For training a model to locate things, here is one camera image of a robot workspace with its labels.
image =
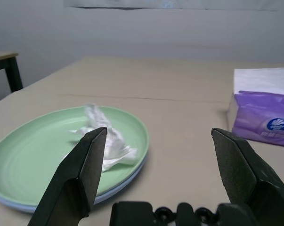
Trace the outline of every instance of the green plate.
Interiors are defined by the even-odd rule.
[[[144,124],[117,108],[101,110],[119,130],[126,144],[138,149],[134,166],[117,164],[102,173],[97,195],[126,180],[140,165],[149,146]],[[69,133],[85,125],[84,107],[52,112],[17,128],[0,142],[0,197],[22,205],[37,206],[62,157],[80,140]]]

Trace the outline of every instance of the tissue box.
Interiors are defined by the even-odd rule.
[[[284,68],[236,69],[227,121],[245,139],[284,146]]]

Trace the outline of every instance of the black table leg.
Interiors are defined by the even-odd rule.
[[[8,67],[5,68],[5,70],[6,70],[11,92],[21,90],[23,88],[23,84],[21,82],[16,58],[11,57],[11,58],[8,58],[7,61],[8,61]]]

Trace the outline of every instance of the table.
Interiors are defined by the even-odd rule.
[[[229,200],[210,132],[227,128],[233,69],[277,66],[284,65],[88,57],[0,101],[0,139],[54,110],[90,102],[124,109],[148,128],[148,159],[127,188],[95,206],[80,225],[109,225],[112,204],[125,200],[173,211],[188,202],[215,211]],[[250,144],[284,182],[284,147]],[[29,220],[30,215],[0,205],[0,226]]]
[[[23,88],[14,52],[0,52],[0,70],[5,69],[11,92]]]

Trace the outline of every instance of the wall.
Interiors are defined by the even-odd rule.
[[[64,8],[0,0],[0,50],[18,51],[25,86],[86,55],[284,63],[279,12]],[[0,98],[9,93],[0,72]]]

